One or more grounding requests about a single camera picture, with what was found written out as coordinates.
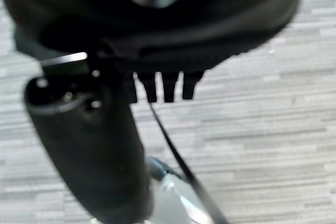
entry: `black plastic cylinder cover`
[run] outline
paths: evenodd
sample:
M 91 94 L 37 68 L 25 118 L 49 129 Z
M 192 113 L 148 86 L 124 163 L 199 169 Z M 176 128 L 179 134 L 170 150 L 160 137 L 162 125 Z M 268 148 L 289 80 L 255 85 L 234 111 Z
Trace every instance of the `black plastic cylinder cover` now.
M 105 224 L 145 220 L 152 211 L 150 179 L 123 88 L 64 93 L 36 83 L 25 90 L 27 111 L 80 203 Z

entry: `screw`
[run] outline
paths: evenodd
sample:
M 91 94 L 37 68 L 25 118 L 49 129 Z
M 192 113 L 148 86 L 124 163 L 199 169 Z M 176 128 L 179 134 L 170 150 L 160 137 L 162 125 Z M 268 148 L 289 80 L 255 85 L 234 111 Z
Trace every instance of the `screw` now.
M 173 190 L 175 187 L 175 184 L 173 182 L 170 182 L 169 184 L 167 184 L 165 187 L 164 187 L 164 190 L 165 191 L 171 191 Z
M 39 87 L 40 89 L 45 89 L 46 87 L 49 86 L 49 82 L 45 78 L 38 78 L 36 80 L 36 86 Z
M 65 102 L 71 102 L 73 96 L 74 95 L 71 92 L 66 92 L 65 95 L 63 96 L 63 101 L 65 101 Z
M 95 77 L 95 78 L 100 77 L 100 71 L 99 70 L 94 70 L 92 72 L 92 76 Z
M 93 109 L 99 109 L 99 108 L 101 108 L 101 106 L 102 106 L 101 101 L 93 101 L 93 102 L 91 102 L 91 108 L 93 108 Z

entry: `gray carpet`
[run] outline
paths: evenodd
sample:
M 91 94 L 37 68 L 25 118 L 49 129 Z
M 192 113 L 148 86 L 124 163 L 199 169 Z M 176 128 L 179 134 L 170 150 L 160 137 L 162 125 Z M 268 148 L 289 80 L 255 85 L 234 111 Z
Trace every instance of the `gray carpet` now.
M 24 111 L 39 67 L 14 52 L 0 12 L 0 223 L 89 223 Z M 336 0 L 303 0 L 279 36 L 209 71 L 194 101 L 155 105 L 232 223 L 336 223 L 335 42 Z M 138 88 L 146 151 L 176 166 Z

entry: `floor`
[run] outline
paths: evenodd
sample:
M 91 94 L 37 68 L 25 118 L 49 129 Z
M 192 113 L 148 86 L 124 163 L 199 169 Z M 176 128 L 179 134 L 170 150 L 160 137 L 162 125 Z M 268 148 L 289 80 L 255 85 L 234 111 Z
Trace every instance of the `floor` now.
M 0 223 L 89 223 L 24 111 L 22 89 L 39 67 L 14 52 L 12 28 L 2 5 Z M 233 224 L 336 223 L 335 42 L 336 0 L 303 0 L 279 36 L 209 71 L 194 101 L 155 106 Z M 176 166 L 138 88 L 146 151 Z

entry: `black cable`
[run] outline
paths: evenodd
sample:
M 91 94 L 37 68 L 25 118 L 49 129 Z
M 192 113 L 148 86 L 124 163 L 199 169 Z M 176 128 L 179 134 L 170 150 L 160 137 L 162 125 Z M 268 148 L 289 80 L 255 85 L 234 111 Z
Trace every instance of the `black cable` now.
M 177 149 L 175 148 L 174 144 L 172 143 L 169 135 L 167 134 L 166 129 L 164 128 L 160 118 L 158 117 L 157 113 L 155 112 L 153 105 L 150 104 L 151 111 L 155 117 L 155 120 L 157 121 L 167 143 L 172 151 L 176 161 L 178 162 L 179 166 L 181 167 L 187 181 L 189 184 L 193 187 L 195 190 L 197 196 L 203 203 L 204 208 L 209 213 L 210 217 L 212 218 L 214 224 L 229 224 L 229 222 L 226 220 L 224 215 L 222 214 L 219 207 L 216 205 L 216 203 L 213 201 L 209 193 L 206 191 L 202 183 L 195 177 L 193 172 L 190 170 L 188 165 L 184 162 L 183 158 L 178 153 Z

